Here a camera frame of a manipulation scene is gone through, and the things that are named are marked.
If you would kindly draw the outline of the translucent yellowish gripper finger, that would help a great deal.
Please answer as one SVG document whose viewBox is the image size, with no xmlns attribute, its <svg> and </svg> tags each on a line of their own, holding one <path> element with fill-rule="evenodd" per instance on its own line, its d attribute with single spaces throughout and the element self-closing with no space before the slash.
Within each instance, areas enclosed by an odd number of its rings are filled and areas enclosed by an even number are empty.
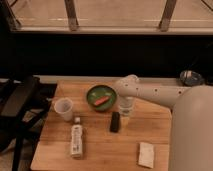
<svg viewBox="0 0 213 171">
<path fill-rule="evenodd" d="M 126 128 L 129 124 L 130 117 L 129 116 L 121 116 L 121 127 Z"/>
</svg>

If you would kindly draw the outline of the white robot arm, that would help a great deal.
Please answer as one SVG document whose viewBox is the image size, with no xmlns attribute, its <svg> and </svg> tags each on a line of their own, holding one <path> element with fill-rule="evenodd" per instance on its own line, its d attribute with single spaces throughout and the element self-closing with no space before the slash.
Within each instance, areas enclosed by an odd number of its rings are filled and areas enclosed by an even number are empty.
<svg viewBox="0 0 213 171">
<path fill-rule="evenodd" d="M 135 97 L 172 110 L 168 171 L 213 171 L 213 87 L 156 86 L 129 75 L 114 88 L 127 105 Z"/>
</svg>

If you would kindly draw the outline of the dark round robot base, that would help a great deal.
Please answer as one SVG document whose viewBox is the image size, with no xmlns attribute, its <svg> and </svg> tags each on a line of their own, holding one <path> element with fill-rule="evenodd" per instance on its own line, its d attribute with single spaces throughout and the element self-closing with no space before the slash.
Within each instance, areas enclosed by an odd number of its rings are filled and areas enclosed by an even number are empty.
<svg viewBox="0 0 213 171">
<path fill-rule="evenodd" d="M 204 83 L 202 75 L 192 70 L 182 71 L 180 73 L 180 80 L 185 86 L 197 86 Z"/>
</svg>

